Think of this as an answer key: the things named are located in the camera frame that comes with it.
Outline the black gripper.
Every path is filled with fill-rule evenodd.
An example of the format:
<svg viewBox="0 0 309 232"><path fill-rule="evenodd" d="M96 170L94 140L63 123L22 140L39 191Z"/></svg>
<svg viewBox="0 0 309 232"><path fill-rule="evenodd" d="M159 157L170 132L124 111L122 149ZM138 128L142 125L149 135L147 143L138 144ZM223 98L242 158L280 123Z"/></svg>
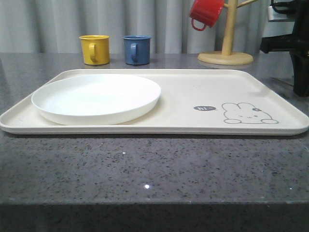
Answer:
<svg viewBox="0 0 309 232"><path fill-rule="evenodd" d="M271 1L271 12L295 20L291 34L262 38L264 53L290 51L294 70L293 91L300 97L309 96L309 2L307 0Z"/></svg>

